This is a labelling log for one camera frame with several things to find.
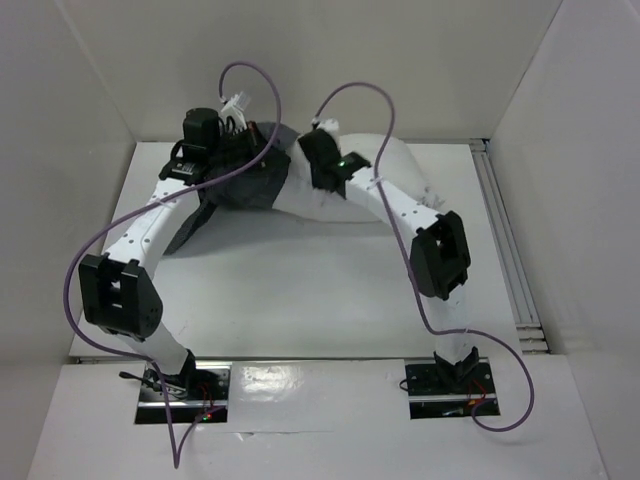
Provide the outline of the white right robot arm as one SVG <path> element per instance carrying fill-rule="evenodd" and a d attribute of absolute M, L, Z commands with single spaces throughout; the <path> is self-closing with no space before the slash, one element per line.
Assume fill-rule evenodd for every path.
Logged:
<path fill-rule="evenodd" d="M 436 379 L 448 392 L 460 391 L 479 363 L 469 340 L 464 284 L 471 258 L 461 217 L 440 213 L 410 197 L 356 152 L 343 154 L 334 138 L 317 128 L 299 138 L 312 185 L 359 205 L 392 228 L 409 279 L 425 308 L 425 324 L 439 339 Z"/>

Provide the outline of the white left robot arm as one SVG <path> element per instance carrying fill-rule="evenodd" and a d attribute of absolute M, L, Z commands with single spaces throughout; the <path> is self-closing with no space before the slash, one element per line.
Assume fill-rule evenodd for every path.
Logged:
<path fill-rule="evenodd" d="M 215 376 L 198 371 L 194 354 L 163 324 L 164 305 L 153 279 L 159 261 L 175 253 L 218 207 L 231 200 L 270 206 L 290 162 L 278 122 L 247 121 L 238 110 L 195 108 L 170 151 L 147 204 L 103 253 L 78 263 L 86 321 L 124 342 L 146 361 L 144 381 L 176 399 Z"/>

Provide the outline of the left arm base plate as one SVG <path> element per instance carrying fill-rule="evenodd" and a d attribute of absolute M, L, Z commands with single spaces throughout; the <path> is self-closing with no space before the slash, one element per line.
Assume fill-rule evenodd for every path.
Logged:
<path fill-rule="evenodd" d="M 167 385 L 167 396 L 161 391 L 154 370 L 146 367 L 142 374 L 120 371 L 121 379 L 139 385 L 134 422 L 137 425 L 165 424 L 165 400 L 168 400 L 174 424 L 191 424 L 195 419 L 204 424 L 226 423 L 231 364 L 202 361 L 196 368 L 196 379 L 187 390 Z"/>

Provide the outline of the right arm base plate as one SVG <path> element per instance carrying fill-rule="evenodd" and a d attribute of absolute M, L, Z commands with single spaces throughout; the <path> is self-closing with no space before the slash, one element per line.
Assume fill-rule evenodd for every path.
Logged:
<path fill-rule="evenodd" d="M 477 417 L 499 416 L 500 407 L 490 363 L 480 363 L 463 380 L 447 384 L 438 374 L 434 359 L 405 363 L 405 376 L 399 388 L 408 396 L 412 420 L 470 417 L 477 407 Z"/>

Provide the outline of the dark grey checked pillowcase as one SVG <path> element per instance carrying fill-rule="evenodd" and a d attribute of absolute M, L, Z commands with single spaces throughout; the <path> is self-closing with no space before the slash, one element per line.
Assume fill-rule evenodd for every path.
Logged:
<path fill-rule="evenodd" d="M 217 207 L 230 209 L 269 210 L 273 207 L 277 195 L 288 177 L 290 156 L 286 150 L 291 147 L 299 133 L 289 126 L 277 126 L 273 122 L 256 123 L 261 133 L 268 138 L 274 133 L 276 138 L 272 147 L 280 152 L 280 168 L 272 173 L 246 175 L 240 173 L 226 182 L 204 188 L 198 192 L 199 206 L 182 223 L 165 250 L 166 255 L 175 254 L 194 234 L 205 225 Z M 209 181 L 223 175 L 210 175 Z"/>

